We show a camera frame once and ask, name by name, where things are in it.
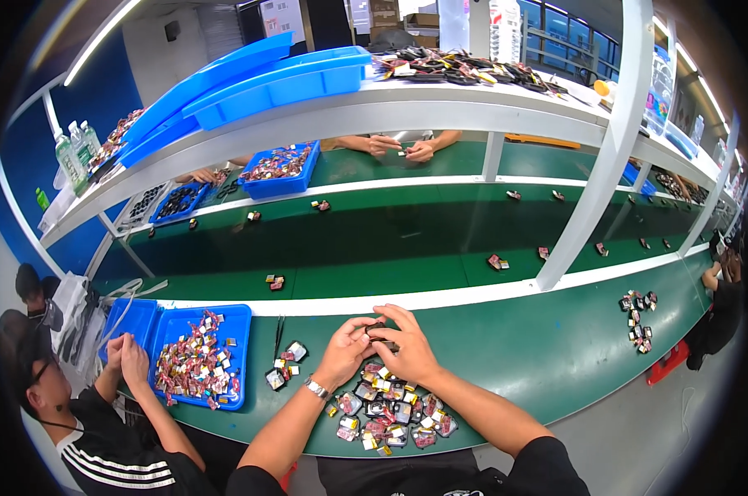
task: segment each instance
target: silver wristwatch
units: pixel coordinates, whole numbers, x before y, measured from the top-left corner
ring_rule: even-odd
[[[330,395],[333,393],[332,391],[328,391],[325,388],[321,387],[318,382],[315,382],[310,378],[310,375],[308,376],[308,379],[305,379],[305,387],[307,387],[311,393],[315,393],[324,401],[329,400]]]

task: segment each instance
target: blue wall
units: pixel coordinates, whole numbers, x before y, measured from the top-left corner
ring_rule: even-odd
[[[120,27],[102,41],[69,86],[52,88],[50,93],[57,119],[66,133],[71,121],[87,120],[101,141],[119,119],[141,108]],[[16,202],[33,231],[40,236],[36,226],[43,212],[35,198],[35,189],[41,188],[53,200],[57,191],[52,181],[58,167],[54,139],[40,100],[19,116],[6,132],[0,156]],[[114,219],[120,210],[121,204],[118,204],[108,210],[107,215]],[[16,258],[30,261],[42,275],[49,272],[39,266],[40,258],[15,223],[4,198],[0,198],[0,232]],[[52,245],[49,253],[64,271],[84,274],[106,233],[98,219],[93,218]]]

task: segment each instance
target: fluorescent light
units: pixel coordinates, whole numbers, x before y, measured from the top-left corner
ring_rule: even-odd
[[[99,31],[99,34],[96,35],[95,38],[93,38],[93,41],[90,42],[90,45],[88,45],[88,48],[84,52],[82,52],[79,60],[76,61],[76,64],[74,64],[74,67],[71,69],[71,72],[69,72],[69,75],[65,78],[65,81],[63,82],[63,86],[68,86],[69,84],[71,84],[71,81],[74,79],[74,76],[76,76],[76,74],[82,68],[82,65],[84,65],[84,63],[88,60],[88,57],[93,53],[96,47],[99,46],[99,43],[101,43],[101,40],[103,40],[107,36],[107,34],[110,33],[112,28],[118,25],[121,19],[126,14],[129,14],[129,11],[133,9],[141,1],[142,0],[129,0],[129,2],[126,5],[123,5],[120,10],[115,11],[115,14],[112,16],[112,18],[107,22],[106,25],[104,25],[103,28],[101,28],[101,31]]]
[[[669,30],[666,29],[666,26],[664,25],[663,22],[660,21],[660,19],[658,19],[657,17],[653,16],[653,22],[655,23],[655,25],[657,26],[657,28],[660,29],[660,32],[663,33],[664,35],[666,35],[667,38],[672,37],[672,34],[669,33]]]
[[[550,7],[551,9],[558,10],[561,14],[567,15],[567,11],[564,9],[558,8],[556,5],[550,5],[549,3],[545,2],[546,7]]]
[[[690,67],[693,72],[696,72],[696,64],[694,64],[694,60],[690,55],[688,55],[688,52],[685,51],[683,45],[676,43],[675,46],[677,47],[677,53],[683,56],[683,60],[688,64],[688,67]]]
[[[718,118],[721,119],[721,121],[724,123],[724,127],[727,129],[727,133],[729,132],[729,127],[726,125],[726,119],[724,118],[724,113],[721,112],[721,107],[718,106],[718,102],[716,102],[716,97],[713,96],[713,92],[710,91],[710,87],[707,86],[707,82],[705,81],[705,78],[703,78],[701,75],[699,76],[699,83],[702,84],[702,87],[705,89],[705,93],[710,98],[710,101],[713,103],[713,106],[716,108],[716,113],[718,114]]]

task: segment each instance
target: red plastic stool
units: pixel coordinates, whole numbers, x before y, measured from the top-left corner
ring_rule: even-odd
[[[291,477],[291,473],[295,470],[297,470],[297,462],[294,462],[294,465],[291,465],[291,468],[286,472],[286,475],[284,475],[280,480],[280,489],[285,493],[288,493],[288,478]]]
[[[663,378],[669,375],[675,367],[680,363],[684,363],[688,359],[688,354],[688,345],[685,341],[681,340],[679,343],[675,344],[675,347],[672,348],[672,356],[670,356],[668,360],[661,358],[653,363],[653,366],[650,369],[652,372],[649,377],[647,377],[647,384],[652,386],[663,380]]]

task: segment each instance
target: man's left hand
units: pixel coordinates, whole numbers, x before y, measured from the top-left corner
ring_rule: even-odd
[[[123,339],[121,334],[113,340],[107,341],[107,368],[121,370],[121,350],[123,350]]]
[[[357,373],[363,359],[376,353],[369,343],[369,335],[362,327],[376,322],[385,322],[385,316],[378,319],[354,317],[344,322],[329,338],[313,380],[328,391],[335,391],[350,380]]]
[[[410,162],[426,162],[434,156],[434,148],[428,141],[416,141],[406,151],[404,158]]]

